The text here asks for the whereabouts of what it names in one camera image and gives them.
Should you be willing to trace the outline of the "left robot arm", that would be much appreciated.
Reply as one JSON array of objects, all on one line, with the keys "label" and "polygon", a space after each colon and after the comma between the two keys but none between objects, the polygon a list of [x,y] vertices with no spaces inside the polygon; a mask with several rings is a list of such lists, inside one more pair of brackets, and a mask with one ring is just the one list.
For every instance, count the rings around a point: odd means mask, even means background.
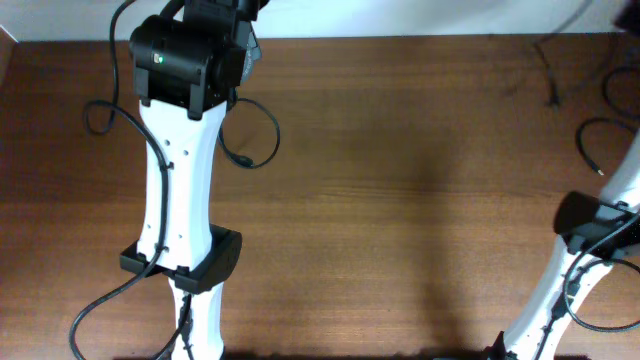
[{"label": "left robot arm", "polygon": [[147,135],[146,209],[122,269],[168,277],[175,302],[173,359],[219,359],[225,280],[240,233],[209,221],[214,151],[236,89],[261,56],[252,24],[263,1],[171,1],[129,41]]}]

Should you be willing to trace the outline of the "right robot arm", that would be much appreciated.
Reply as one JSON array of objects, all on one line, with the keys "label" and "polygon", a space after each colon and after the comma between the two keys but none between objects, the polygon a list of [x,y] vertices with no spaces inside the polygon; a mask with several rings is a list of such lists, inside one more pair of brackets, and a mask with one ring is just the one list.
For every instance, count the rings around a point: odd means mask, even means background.
[{"label": "right robot arm", "polygon": [[552,359],[570,323],[602,333],[639,327],[597,326],[577,311],[613,267],[634,271],[639,254],[639,136],[597,197],[571,192],[554,220],[557,237],[549,264],[519,317],[484,350],[483,359]]}]

